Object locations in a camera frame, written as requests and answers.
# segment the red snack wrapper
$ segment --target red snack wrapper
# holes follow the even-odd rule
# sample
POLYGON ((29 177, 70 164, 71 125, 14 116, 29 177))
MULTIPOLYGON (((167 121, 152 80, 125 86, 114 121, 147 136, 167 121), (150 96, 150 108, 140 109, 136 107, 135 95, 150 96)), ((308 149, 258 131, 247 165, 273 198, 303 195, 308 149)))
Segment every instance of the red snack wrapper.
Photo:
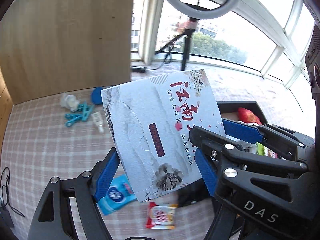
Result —
POLYGON ((243 107, 238 108, 239 120, 245 123, 256 122, 257 124, 262 125, 260 119, 250 110, 243 107))
POLYGON ((177 207, 176 204, 157 205, 154 202, 149 202, 146 228, 174 229, 173 218, 177 207))

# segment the wet wipes package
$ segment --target wet wipes package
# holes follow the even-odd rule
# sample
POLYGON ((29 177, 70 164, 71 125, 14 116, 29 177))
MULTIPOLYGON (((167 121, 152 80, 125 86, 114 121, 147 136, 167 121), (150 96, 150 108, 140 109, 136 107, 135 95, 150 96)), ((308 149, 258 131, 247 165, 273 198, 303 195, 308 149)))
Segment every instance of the wet wipes package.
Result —
POLYGON ((109 128, 139 202, 201 178, 193 126, 225 136, 203 69, 137 80, 101 91, 109 128))
POLYGON ((121 175, 112 180, 106 196, 99 200, 98 205, 102 213, 108 215, 135 199, 127 176, 121 175))

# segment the tree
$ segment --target tree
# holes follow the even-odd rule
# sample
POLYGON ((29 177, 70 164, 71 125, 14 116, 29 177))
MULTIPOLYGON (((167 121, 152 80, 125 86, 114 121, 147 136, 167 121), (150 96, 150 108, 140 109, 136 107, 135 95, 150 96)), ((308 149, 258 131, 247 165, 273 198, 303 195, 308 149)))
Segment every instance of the tree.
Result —
POLYGON ((244 64, 247 60, 247 52, 230 46, 225 41, 215 40, 201 32, 192 35, 190 53, 224 59, 238 64, 244 64))

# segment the blue cap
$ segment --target blue cap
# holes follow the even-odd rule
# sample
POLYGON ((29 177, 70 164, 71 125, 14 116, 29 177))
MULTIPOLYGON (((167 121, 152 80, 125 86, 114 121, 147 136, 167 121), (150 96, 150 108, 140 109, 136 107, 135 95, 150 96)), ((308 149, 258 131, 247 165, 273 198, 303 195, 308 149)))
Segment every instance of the blue cap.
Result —
POLYGON ((91 101, 95 105, 102 105, 101 90, 103 90, 102 87, 97 87, 91 93, 91 101))

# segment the wooden panel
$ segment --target wooden panel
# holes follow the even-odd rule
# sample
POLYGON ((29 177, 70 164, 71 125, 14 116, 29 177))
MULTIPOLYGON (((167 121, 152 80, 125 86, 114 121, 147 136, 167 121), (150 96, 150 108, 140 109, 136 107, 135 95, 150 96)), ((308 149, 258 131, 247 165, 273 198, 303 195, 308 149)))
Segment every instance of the wooden panel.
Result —
POLYGON ((14 104, 130 81, 132 3, 14 2, 0 22, 0 64, 14 104))
MULTIPOLYGON (((0 77, 0 84, 4 84, 3 77, 0 77)), ((0 160, 1 160, 1 151, 2 151, 2 142, 4 138, 4 132, 7 127, 9 116, 12 110, 12 100, 9 95, 7 88, 5 87, 0 95, 0 160)))
POLYGON ((4 78, 2 76, 1 70, 0 70, 0 95, 2 95, 2 92, 4 91, 6 85, 4 82, 4 78))

